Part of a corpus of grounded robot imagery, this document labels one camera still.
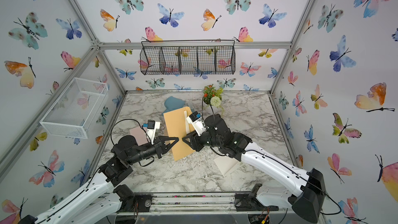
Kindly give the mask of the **kraft brown envelope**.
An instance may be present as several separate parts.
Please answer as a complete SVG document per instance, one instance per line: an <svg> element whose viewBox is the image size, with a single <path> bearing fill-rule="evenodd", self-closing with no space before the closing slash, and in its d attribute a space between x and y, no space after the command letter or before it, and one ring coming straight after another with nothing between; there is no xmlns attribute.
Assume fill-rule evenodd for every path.
<svg viewBox="0 0 398 224"><path fill-rule="evenodd" d="M169 137L179 138L179 141L172 147L174 161L181 160L194 153L194 150L182 141L182 138L194 131L194 127L186 121L190 114L192 114L192 111L187 106L163 114Z"/></svg>

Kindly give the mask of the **pink envelope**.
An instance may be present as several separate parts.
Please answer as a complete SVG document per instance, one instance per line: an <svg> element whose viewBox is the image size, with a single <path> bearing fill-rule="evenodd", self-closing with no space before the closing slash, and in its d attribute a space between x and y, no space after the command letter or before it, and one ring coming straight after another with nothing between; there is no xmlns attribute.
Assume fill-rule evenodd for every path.
<svg viewBox="0 0 398 224"><path fill-rule="evenodd" d="M146 132L142 128L135 127L130 129L129 132L130 135L135 138L138 146L142 146L148 143Z"/></svg>

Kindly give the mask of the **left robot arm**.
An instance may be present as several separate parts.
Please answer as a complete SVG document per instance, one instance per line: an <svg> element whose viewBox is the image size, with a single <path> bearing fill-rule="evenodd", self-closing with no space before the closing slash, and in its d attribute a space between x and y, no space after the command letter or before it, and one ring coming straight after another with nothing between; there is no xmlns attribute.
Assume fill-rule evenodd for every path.
<svg viewBox="0 0 398 224"><path fill-rule="evenodd" d="M121 208L132 210L137 204L135 195L121 184L133 172L131 165L154 155L161 158L178 141L175 137L159 136L153 143L138 146L133 136L122 137L111 150L114 156L88 182L61 203L37 217L27 215L20 223L92 224Z"/></svg>

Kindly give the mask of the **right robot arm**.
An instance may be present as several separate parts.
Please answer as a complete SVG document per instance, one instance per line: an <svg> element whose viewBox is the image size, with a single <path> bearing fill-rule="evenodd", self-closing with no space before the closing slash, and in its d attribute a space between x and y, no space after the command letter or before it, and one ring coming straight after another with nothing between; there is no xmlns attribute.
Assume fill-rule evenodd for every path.
<svg viewBox="0 0 398 224"><path fill-rule="evenodd" d="M326 197L323 174L312 169L306 171L265 151L248 136L232 132L219 114L203 119L198 112L186 117L194 131L182 140L195 151L204 147L218 149L230 159L249 164L277 180L288 190L288 196L276 197L265 187L254 187L255 201L264 207L280 206L292 209L305 221L316 224Z"/></svg>

